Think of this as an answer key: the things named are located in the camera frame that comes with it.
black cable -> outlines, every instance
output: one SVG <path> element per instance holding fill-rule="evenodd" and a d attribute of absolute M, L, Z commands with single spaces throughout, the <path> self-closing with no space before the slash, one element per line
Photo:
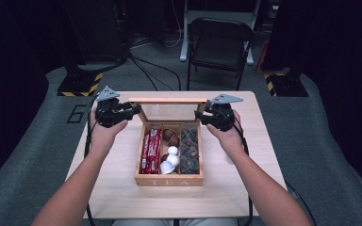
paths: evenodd
<path fill-rule="evenodd" d="M 179 75 L 178 75 L 177 73 L 175 73 L 174 71 L 172 71 L 172 70 L 170 70 L 170 69 L 168 69 L 168 68 L 165 68 L 165 67 L 163 67 L 163 66 L 160 66 L 160 65 L 157 65 L 157 64 L 155 64 L 155 63 L 149 62 L 149 61 L 147 61 L 147 60 L 141 59 L 141 58 L 139 58 L 139 57 L 137 57 L 137 56 L 133 56 L 131 53 L 130 53 L 129 55 L 130 55 L 132 58 L 136 59 L 136 60 L 139 60 L 139 61 L 141 61 L 141 62 L 150 64 L 150 65 L 153 65 L 153 66 L 156 66 L 156 67 L 158 67 L 159 69 L 163 69 L 163 70 L 166 70 L 166 71 L 174 74 L 175 77 L 176 77 L 177 80 L 178 80 L 178 90 L 181 91 L 181 80 L 180 80 L 180 77 L 179 77 Z"/>
<path fill-rule="evenodd" d="M 235 128 L 235 130 L 238 132 L 239 136 L 240 136 L 240 139 L 241 139 L 241 142 L 242 142 L 242 145 L 243 145 L 243 150 L 246 152 L 246 154 L 249 155 L 249 149 L 248 149 L 248 143 L 246 142 L 246 138 L 243 136 L 243 129 L 242 129 L 242 125 L 240 124 L 240 121 L 234 117 L 234 120 L 237 121 L 238 125 L 239 125 L 239 128 L 234 124 L 233 121 L 231 121 L 224 113 L 222 113 L 220 110 L 217 110 L 217 109 L 212 109 L 213 111 L 221 114 L 226 120 L 228 120 L 228 122 L 230 124 L 233 125 L 233 127 Z M 254 203 L 252 202 L 252 199 L 251 199 L 251 196 L 249 195 L 248 193 L 248 205 L 249 205 L 249 216 L 248 216 L 248 221 L 245 223 L 244 226 L 248 226 L 252 223 L 252 219 L 253 219 L 253 216 L 254 216 Z"/>
<path fill-rule="evenodd" d="M 152 85 L 154 86 L 155 90 L 157 91 L 157 87 L 156 87 L 154 81 L 152 81 L 151 77 L 149 76 L 149 73 L 133 57 L 130 57 L 130 59 L 135 63 L 135 65 L 137 65 L 137 67 L 139 67 L 145 73 L 146 77 L 148 77 L 149 81 L 151 81 Z"/>
<path fill-rule="evenodd" d="M 155 76 L 153 76 L 151 73 L 149 73 L 148 72 L 148 70 L 146 70 L 139 62 L 138 62 L 138 65 L 140 65 L 143 69 L 144 69 L 144 71 L 145 71 L 145 74 L 149 74 L 151 77 L 153 77 L 153 78 L 155 78 L 155 80 L 157 81 L 157 82 L 159 82 L 159 83 L 161 83 L 161 84 L 163 84 L 164 86 L 166 86 L 166 87 L 168 87 L 171 91 L 173 91 L 173 89 L 169 86 L 169 85 L 167 85 L 166 83 L 164 83 L 164 82 L 162 82 L 162 81 L 160 81 L 158 78 L 156 78 Z"/>
<path fill-rule="evenodd" d="M 290 183 L 288 183 L 287 181 L 285 181 L 285 183 L 287 184 L 287 186 L 289 186 L 292 189 L 292 191 L 296 194 L 296 196 L 302 201 L 302 203 L 304 204 L 304 207 L 306 208 L 308 214 L 311 217 L 311 221 L 313 221 L 313 225 L 317 226 L 317 222 L 314 219 L 314 216 L 311 213 L 310 208 L 308 207 L 307 203 L 304 201 L 304 198 L 296 191 L 296 189 Z"/>
<path fill-rule="evenodd" d="M 92 100 L 90 101 L 90 105 L 88 107 L 88 114 L 87 114 L 87 140 L 85 143 L 85 149 L 84 149 L 84 159 L 85 157 L 87 157 L 88 153 L 90 152 L 90 144 L 91 144 L 91 134 L 93 131 L 93 128 L 95 127 L 95 124 L 93 125 L 93 127 L 91 128 L 91 110 L 92 110 L 92 106 L 93 103 L 96 99 L 96 95 L 92 98 Z M 90 208 L 90 204 L 87 204 L 87 215 L 88 215 L 88 220 L 90 221 L 90 225 L 91 226 L 95 226 L 95 223 L 93 222 L 93 217 L 92 217 L 92 213 L 91 213 L 91 208 Z"/>

food item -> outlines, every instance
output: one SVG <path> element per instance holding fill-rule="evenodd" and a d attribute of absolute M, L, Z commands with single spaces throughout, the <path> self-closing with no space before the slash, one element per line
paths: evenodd
<path fill-rule="evenodd" d="M 145 136 L 141 162 L 142 174 L 158 174 L 158 163 L 160 161 L 160 140 L 161 130 L 158 129 L 151 129 L 151 132 Z"/>

wooden table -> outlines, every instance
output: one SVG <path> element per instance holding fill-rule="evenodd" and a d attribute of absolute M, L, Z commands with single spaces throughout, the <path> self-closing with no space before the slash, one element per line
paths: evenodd
<path fill-rule="evenodd" d="M 120 102 L 131 97 L 205 97 L 218 91 L 122 91 Z M 275 181 L 286 188 L 266 125 L 255 95 L 250 91 L 227 91 L 243 98 L 232 103 L 241 116 L 250 156 Z M 248 193 L 239 174 L 222 150 L 218 140 L 202 126 L 203 186 L 165 187 L 137 186 L 134 172 L 137 164 L 142 122 L 138 116 L 116 136 L 90 197 L 94 218 L 221 218 L 246 217 L 249 213 Z M 68 176 L 83 159 L 87 126 L 80 138 Z"/>

wrist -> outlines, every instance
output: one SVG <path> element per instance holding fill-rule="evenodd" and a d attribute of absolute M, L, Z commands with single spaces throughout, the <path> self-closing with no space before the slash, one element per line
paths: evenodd
<path fill-rule="evenodd" d="M 102 162 L 105 160 L 107 155 L 108 155 L 108 151 L 105 152 L 104 150 L 102 150 L 102 148 L 94 147 L 94 146 L 90 147 L 90 152 L 88 153 L 88 156 L 90 156 L 91 158 L 93 158 L 97 161 L 102 161 Z"/>

cable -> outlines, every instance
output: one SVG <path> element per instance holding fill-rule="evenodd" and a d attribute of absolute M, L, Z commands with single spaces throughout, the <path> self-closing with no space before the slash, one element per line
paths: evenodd
<path fill-rule="evenodd" d="M 91 134 L 93 131 L 93 128 L 95 127 L 95 124 L 92 126 L 91 129 L 91 110 L 92 110 L 92 106 L 93 106 L 93 102 L 95 101 L 97 95 L 95 95 L 92 100 L 90 101 L 90 105 L 88 107 L 88 114 L 87 114 L 87 140 L 85 143 L 85 149 L 84 149 L 84 159 L 87 157 L 88 153 L 90 152 L 90 144 L 91 144 Z M 92 213 L 91 213 L 91 208 L 90 208 L 90 204 L 87 204 L 87 215 L 88 215 L 88 220 L 90 221 L 90 225 L 94 226 L 95 223 L 93 222 L 93 217 L 92 217 Z"/>
<path fill-rule="evenodd" d="M 217 109 L 212 109 L 213 111 L 221 114 L 225 119 L 228 120 L 229 123 L 231 123 L 233 125 L 233 127 L 235 128 L 235 130 L 238 132 L 242 145 L 243 145 L 243 150 L 246 152 L 246 154 L 249 155 L 249 149 L 248 149 L 248 143 L 246 142 L 246 138 L 243 136 L 243 129 L 242 126 L 240 124 L 240 121 L 234 117 L 234 119 L 237 121 L 239 128 L 234 124 L 233 121 L 231 121 L 226 115 L 224 115 L 224 113 L 222 113 L 221 111 L 217 110 Z M 244 226 L 248 226 L 252 223 L 252 219 L 253 219 L 253 214 L 254 214 L 254 203 L 252 202 L 251 197 L 248 194 L 248 205 L 249 205 L 249 216 L 248 216 L 248 221 L 245 223 Z"/>
<path fill-rule="evenodd" d="M 152 85 L 154 86 L 155 90 L 157 91 L 157 87 L 154 83 L 154 81 L 152 81 L 151 77 L 149 77 L 148 72 L 137 62 L 137 60 L 135 60 L 133 57 L 130 57 L 131 60 L 135 63 L 135 65 L 137 65 L 137 67 L 139 67 L 146 75 L 146 77 L 148 77 L 149 81 L 151 81 Z"/>
<path fill-rule="evenodd" d="M 174 1 L 172 0 L 172 7 L 173 7 L 173 12 L 174 12 L 174 17 L 175 17 L 175 20 L 177 21 L 177 25 L 178 25 L 178 31 L 179 31 L 179 37 L 178 37 L 178 41 L 173 44 L 173 45 L 166 45 L 166 47 L 169 47 L 169 48 L 172 48 L 174 47 L 175 45 L 177 45 L 180 41 L 181 41 L 181 37 L 182 37 L 182 33 L 181 33 L 181 25 L 180 25 L 180 22 L 178 21 L 178 17 L 177 17 L 177 14 L 175 12 L 175 7 L 174 7 Z"/>
<path fill-rule="evenodd" d="M 288 183 L 287 181 L 285 181 L 285 183 L 287 184 L 287 186 L 289 186 L 292 189 L 293 193 L 295 193 L 295 195 L 302 201 L 302 203 L 304 204 L 304 207 L 306 208 L 308 214 L 311 217 L 311 220 L 313 221 L 313 225 L 317 226 L 317 222 L 314 219 L 314 216 L 311 213 L 310 208 L 308 207 L 307 203 L 304 201 L 304 198 L 295 190 L 295 188 L 290 183 Z"/>
<path fill-rule="evenodd" d="M 141 58 L 139 58 L 139 57 L 137 57 L 137 56 L 132 56 L 132 57 L 133 57 L 134 59 L 137 59 L 137 60 L 141 61 L 141 62 L 144 62 L 144 63 L 150 64 L 150 65 L 156 66 L 156 67 L 158 67 L 159 69 L 163 69 L 163 70 L 165 70 L 165 71 L 168 71 L 168 72 L 174 74 L 175 77 L 176 77 L 177 80 L 178 80 L 178 90 L 181 91 L 181 80 L 180 80 L 180 77 L 179 77 L 179 75 L 178 75 L 177 73 L 175 73 L 174 71 L 172 71 L 172 70 L 170 70 L 170 69 L 168 69 L 168 68 L 165 68 L 165 67 L 163 67 L 163 66 L 160 66 L 160 65 L 154 64 L 154 63 L 152 63 L 152 62 L 146 61 L 146 60 L 144 60 L 144 59 L 141 59 Z"/>
<path fill-rule="evenodd" d="M 143 68 L 142 65 L 140 65 L 137 61 L 135 61 L 134 63 L 138 64 L 141 68 Z M 154 76 L 153 76 L 151 73 L 149 73 L 145 68 L 143 68 L 143 70 L 145 71 L 145 74 L 149 74 L 150 76 L 152 76 L 153 78 L 155 78 L 155 80 L 156 80 L 157 82 L 163 84 L 164 86 L 168 87 L 171 91 L 173 91 L 173 89 L 172 89 L 169 85 L 165 84 L 164 82 L 160 81 L 158 78 L 154 77 Z"/>

